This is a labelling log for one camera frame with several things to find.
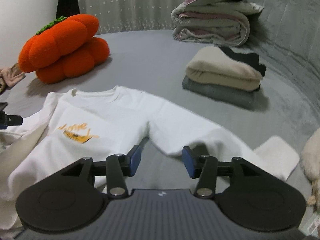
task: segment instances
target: green leaf on cushion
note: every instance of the green leaf on cushion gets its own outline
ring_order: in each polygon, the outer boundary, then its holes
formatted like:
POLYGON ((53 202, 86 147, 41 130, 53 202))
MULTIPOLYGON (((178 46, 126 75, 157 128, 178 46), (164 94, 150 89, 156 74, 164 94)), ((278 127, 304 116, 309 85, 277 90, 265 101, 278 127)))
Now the green leaf on cushion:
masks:
POLYGON ((67 19, 67 17, 63 17, 61 16, 58 19, 55 19, 53 22, 50 22, 48 25, 44 26, 41 30, 39 30, 36 35, 39 35, 40 33, 43 33, 45 30, 50 29, 52 26, 56 25, 59 22, 64 21, 65 19, 67 19))

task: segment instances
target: orange pumpkin cushion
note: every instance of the orange pumpkin cushion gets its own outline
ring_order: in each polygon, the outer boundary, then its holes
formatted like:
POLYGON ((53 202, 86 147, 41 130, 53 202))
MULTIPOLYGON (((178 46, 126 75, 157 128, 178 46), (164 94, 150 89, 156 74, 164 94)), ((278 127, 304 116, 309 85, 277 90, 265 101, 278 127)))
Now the orange pumpkin cushion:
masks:
POLYGON ((61 57, 51 65, 39 68, 36 75, 46 84, 81 76, 93 69, 94 66, 104 62, 109 54, 107 42, 104 39, 94 37, 79 49, 61 57))
POLYGON ((23 72, 33 72, 47 67, 91 39, 99 28, 96 17, 78 14, 68 17, 39 35, 33 36, 23 46, 18 63, 23 72))

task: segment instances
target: star-patterned curtain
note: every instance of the star-patterned curtain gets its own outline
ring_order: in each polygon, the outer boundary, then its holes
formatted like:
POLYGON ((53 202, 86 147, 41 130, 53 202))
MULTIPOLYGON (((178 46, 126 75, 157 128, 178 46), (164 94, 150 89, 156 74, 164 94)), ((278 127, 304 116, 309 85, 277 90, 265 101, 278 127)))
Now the star-patterned curtain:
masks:
POLYGON ((81 13, 95 15, 98 34, 173 29, 171 12, 184 0, 79 0, 81 13))

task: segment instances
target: beige furry object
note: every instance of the beige furry object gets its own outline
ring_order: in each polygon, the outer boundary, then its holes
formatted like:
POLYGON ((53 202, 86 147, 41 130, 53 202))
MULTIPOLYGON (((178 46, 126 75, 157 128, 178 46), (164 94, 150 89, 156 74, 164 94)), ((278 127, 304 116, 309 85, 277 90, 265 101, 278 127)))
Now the beige furry object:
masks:
POLYGON ((316 204, 320 209, 320 128, 309 138, 301 153, 304 172, 312 182, 312 195, 309 205, 316 204))

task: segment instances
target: stack of folded clothes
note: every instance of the stack of folded clothes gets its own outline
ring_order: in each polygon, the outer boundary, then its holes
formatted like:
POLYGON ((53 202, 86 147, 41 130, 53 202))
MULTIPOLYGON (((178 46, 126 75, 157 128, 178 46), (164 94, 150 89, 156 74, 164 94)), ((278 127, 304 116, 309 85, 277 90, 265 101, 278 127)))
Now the stack of folded clothes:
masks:
POLYGON ((182 87, 209 98, 252 109, 266 72, 255 53, 228 47, 202 48, 188 63, 182 87))
POLYGON ((174 39, 240 46, 250 34, 248 15, 263 6, 245 0, 185 0, 171 13, 174 39))

